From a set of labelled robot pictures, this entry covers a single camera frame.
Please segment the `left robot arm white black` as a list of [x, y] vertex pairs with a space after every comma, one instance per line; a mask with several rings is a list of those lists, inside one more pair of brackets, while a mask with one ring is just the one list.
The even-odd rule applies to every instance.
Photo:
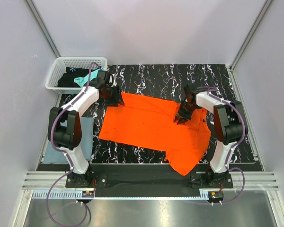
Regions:
[[55, 151], [64, 155], [70, 166], [68, 180], [80, 187], [88, 187], [94, 182], [80, 145], [82, 115], [99, 99], [104, 99], [108, 106], [124, 105], [121, 89], [113, 74], [99, 70], [94, 79], [91, 73], [88, 76], [86, 85], [70, 102], [50, 110], [48, 125], [48, 140]]

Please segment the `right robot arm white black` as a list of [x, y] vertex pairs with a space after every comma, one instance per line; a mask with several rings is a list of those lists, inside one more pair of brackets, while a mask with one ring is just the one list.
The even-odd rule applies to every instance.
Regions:
[[204, 174], [198, 178], [191, 177], [193, 188], [219, 188], [231, 182], [229, 172], [230, 159], [236, 147], [245, 139], [248, 126], [243, 105], [240, 101], [228, 101], [215, 96], [215, 87], [194, 87], [187, 84], [184, 87], [185, 98], [174, 118], [177, 124], [186, 123], [192, 118], [195, 110], [204, 108], [213, 114], [214, 133], [217, 144], [213, 158]]

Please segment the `orange t shirt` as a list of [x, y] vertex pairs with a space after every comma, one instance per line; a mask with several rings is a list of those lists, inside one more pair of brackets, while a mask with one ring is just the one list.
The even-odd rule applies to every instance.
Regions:
[[125, 92], [122, 97], [125, 105], [107, 108], [100, 139], [164, 151], [170, 166], [182, 176], [193, 170], [210, 142], [207, 110], [197, 109], [191, 120], [176, 124], [178, 103]]

